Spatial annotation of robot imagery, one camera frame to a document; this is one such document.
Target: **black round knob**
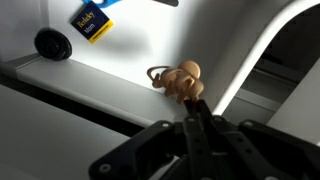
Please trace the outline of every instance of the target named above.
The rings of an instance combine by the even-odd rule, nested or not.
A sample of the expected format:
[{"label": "black round knob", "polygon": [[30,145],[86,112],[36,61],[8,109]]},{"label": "black round knob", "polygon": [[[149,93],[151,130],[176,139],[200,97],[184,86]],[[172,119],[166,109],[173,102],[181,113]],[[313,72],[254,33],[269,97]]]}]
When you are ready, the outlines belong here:
[{"label": "black round knob", "polygon": [[68,59],[72,54],[71,43],[67,37],[53,29],[41,30],[34,44],[40,55],[55,61]]}]

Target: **white panel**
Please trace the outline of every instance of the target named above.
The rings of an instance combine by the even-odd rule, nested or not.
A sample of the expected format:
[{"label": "white panel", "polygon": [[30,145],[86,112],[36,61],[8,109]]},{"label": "white panel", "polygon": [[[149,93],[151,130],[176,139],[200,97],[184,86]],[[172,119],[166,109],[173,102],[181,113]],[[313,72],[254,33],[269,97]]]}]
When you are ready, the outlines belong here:
[{"label": "white panel", "polygon": [[0,119],[0,179],[87,180],[90,164],[128,139],[3,86]]},{"label": "white panel", "polygon": [[41,59],[17,73],[25,82],[144,127],[186,112],[174,99],[72,60]]},{"label": "white panel", "polygon": [[93,45],[70,24],[84,6],[81,0],[50,0],[50,25],[70,39],[71,59],[154,90],[148,68],[186,59],[200,64],[205,80],[247,2],[180,0],[171,7],[123,0],[103,9],[114,27]]},{"label": "white panel", "polygon": [[272,117],[269,126],[316,144],[320,139],[320,61]]},{"label": "white panel", "polygon": [[35,53],[34,38],[48,24],[46,0],[2,1],[0,17],[0,62]]}]

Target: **sticker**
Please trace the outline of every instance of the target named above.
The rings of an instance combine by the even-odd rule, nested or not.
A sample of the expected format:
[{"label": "sticker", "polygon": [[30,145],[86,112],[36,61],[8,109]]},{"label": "sticker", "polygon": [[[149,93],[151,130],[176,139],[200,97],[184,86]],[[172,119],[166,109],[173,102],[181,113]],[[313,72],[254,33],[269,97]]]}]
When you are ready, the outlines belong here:
[{"label": "sticker", "polygon": [[93,1],[86,5],[71,24],[92,44],[113,26],[113,22]]}]

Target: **wooden figurine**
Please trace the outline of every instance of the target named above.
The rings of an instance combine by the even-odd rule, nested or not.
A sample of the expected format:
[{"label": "wooden figurine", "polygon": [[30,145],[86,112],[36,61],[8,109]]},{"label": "wooden figurine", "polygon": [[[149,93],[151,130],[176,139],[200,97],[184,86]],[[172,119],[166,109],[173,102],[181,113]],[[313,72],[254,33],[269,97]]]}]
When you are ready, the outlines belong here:
[{"label": "wooden figurine", "polygon": [[[160,68],[165,70],[153,78],[152,71]],[[181,104],[185,99],[191,99],[193,102],[198,101],[199,94],[203,91],[203,83],[200,77],[199,65],[191,60],[183,61],[178,68],[169,66],[156,66],[148,69],[147,74],[152,80],[154,88],[166,88],[164,95],[166,97],[178,95],[176,102]]]}]

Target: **keyring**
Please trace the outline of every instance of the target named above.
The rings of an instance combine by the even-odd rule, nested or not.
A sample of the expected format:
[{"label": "keyring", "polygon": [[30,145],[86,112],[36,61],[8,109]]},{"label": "keyring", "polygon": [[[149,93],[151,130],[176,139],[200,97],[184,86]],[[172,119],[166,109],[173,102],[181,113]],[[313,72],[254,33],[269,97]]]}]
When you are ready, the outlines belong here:
[{"label": "keyring", "polygon": [[[86,4],[88,4],[91,0],[83,0]],[[118,2],[120,0],[104,0],[103,3],[97,4],[99,8],[106,8],[111,6],[112,4]]]}]

